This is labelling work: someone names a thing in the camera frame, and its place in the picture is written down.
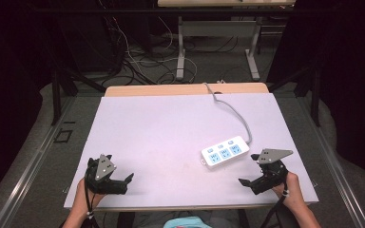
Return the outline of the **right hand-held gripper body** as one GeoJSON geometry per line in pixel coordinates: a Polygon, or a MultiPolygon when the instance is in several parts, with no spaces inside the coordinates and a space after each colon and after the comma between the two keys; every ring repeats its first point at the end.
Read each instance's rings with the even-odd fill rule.
{"type": "Polygon", "coordinates": [[[281,161],[293,154],[292,150],[265,148],[259,154],[252,154],[261,169],[262,176],[250,183],[255,195],[263,193],[286,181],[288,170],[281,161]]]}

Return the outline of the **white power strip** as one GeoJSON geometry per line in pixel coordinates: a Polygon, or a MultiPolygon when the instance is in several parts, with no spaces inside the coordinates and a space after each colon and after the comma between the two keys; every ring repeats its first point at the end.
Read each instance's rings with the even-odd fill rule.
{"type": "Polygon", "coordinates": [[[249,145],[241,137],[236,136],[223,142],[208,146],[201,151],[202,164],[215,168],[245,155],[249,152],[249,145]]]}

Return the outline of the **grey metal floor rail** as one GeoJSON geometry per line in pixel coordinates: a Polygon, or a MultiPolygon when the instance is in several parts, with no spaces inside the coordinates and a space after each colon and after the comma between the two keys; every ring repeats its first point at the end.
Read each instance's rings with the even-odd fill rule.
{"type": "Polygon", "coordinates": [[[66,98],[55,125],[42,108],[0,185],[0,228],[57,228],[66,219],[64,204],[83,146],[83,129],[75,116],[78,102],[66,98]]]}
{"type": "Polygon", "coordinates": [[[315,121],[312,119],[311,108],[307,103],[307,99],[298,98],[298,103],[308,124],[311,126],[315,135],[317,136],[317,140],[322,148],[322,158],[325,160],[325,163],[336,184],[336,189],[338,190],[338,193],[340,194],[347,208],[347,211],[355,225],[355,228],[365,228],[365,215],[363,213],[363,210],[361,209],[355,197],[355,193],[351,185],[344,175],[343,168],[339,160],[337,159],[333,148],[327,142],[321,128],[316,126],[315,121]]]}

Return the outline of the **person's right hand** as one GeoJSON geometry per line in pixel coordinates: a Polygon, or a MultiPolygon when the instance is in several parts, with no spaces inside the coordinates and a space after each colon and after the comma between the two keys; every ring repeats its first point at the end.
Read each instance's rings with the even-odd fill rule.
{"type": "Polygon", "coordinates": [[[283,194],[286,194],[283,204],[288,207],[290,211],[299,212],[306,207],[296,174],[289,172],[286,177],[286,183],[275,186],[272,190],[279,198],[281,198],[283,194]]]}

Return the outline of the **wooden table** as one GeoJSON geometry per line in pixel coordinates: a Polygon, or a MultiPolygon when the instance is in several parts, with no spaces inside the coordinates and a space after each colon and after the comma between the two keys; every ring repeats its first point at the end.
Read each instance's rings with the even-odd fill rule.
{"type": "Polygon", "coordinates": [[[192,84],[192,85],[117,85],[110,86],[106,97],[200,95],[213,92],[268,93],[264,83],[192,84]]]}

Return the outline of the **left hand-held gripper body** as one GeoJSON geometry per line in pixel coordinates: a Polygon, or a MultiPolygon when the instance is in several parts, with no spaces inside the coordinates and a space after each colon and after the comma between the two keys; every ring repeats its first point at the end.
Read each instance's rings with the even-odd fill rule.
{"type": "Polygon", "coordinates": [[[116,165],[110,160],[111,155],[102,154],[99,159],[89,159],[85,173],[86,187],[94,194],[124,195],[127,186],[125,180],[112,180],[110,177],[116,169],[116,165]]]}

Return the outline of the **white table board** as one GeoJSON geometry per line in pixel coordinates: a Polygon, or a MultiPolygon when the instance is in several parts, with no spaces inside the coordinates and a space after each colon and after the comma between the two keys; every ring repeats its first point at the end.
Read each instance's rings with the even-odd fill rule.
{"type": "Polygon", "coordinates": [[[103,210],[239,208],[273,204],[273,191],[255,195],[239,179],[260,177],[251,155],[264,148],[289,149],[287,169],[298,174],[308,203],[318,200],[275,97],[270,93],[104,97],[74,175],[81,179],[90,158],[111,155],[112,177],[134,173],[125,195],[105,197],[103,210]],[[241,136],[250,150],[215,168],[201,151],[241,136]]]}

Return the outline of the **turquoise shirt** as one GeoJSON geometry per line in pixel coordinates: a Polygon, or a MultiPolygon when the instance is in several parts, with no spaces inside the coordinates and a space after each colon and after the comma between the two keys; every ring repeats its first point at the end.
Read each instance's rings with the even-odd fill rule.
{"type": "Polygon", "coordinates": [[[163,228],[212,228],[199,217],[173,218],[167,221],[163,228]]]}

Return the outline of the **person's left hand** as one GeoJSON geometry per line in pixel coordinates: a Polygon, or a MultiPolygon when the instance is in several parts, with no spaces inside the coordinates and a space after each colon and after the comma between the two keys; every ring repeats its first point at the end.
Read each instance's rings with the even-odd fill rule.
{"type": "Polygon", "coordinates": [[[85,187],[85,180],[78,182],[75,199],[72,205],[72,213],[81,220],[87,218],[87,213],[92,212],[105,197],[102,194],[94,194],[85,187]]]}

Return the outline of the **desk with metal legs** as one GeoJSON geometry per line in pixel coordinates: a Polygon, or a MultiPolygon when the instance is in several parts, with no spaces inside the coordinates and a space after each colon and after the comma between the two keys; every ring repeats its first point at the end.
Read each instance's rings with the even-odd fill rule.
{"type": "MultiPolygon", "coordinates": [[[[205,10],[284,10],[293,6],[297,0],[158,0],[158,6],[166,10],[199,10],[204,17],[205,10]]],[[[178,17],[179,55],[177,61],[176,79],[184,76],[185,37],[247,37],[251,39],[250,48],[245,51],[250,76],[253,80],[260,79],[258,67],[254,58],[258,39],[260,37],[262,16],[250,16],[240,20],[237,16],[225,16],[217,12],[217,19],[186,20],[185,16],[178,17]]]]}

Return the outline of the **black metal stand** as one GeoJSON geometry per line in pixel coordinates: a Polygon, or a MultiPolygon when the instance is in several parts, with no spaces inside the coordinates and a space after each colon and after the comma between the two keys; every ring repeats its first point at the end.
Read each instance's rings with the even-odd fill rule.
{"type": "Polygon", "coordinates": [[[297,97],[305,97],[311,92],[310,117],[316,126],[320,126],[319,121],[319,95],[321,82],[321,66],[319,64],[309,64],[303,66],[300,70],[281,79],[277,83],[268,86],[270,92],[281,88],[282,86],[298,80],[294,93],[297,97]]]}
{"type": "Polygon", "coordinates": [[[56,125],[62,117],[61,92],[64,91],[68,96],[76,96],[79,92],[75,81],[80,81],[99,92],[105,92],[106,89],[102,85],[98,85],[86,76],[68,67],[56,66],[51,71],[52,85],[52,104],[53,119],[52,125],[56,125]]]}

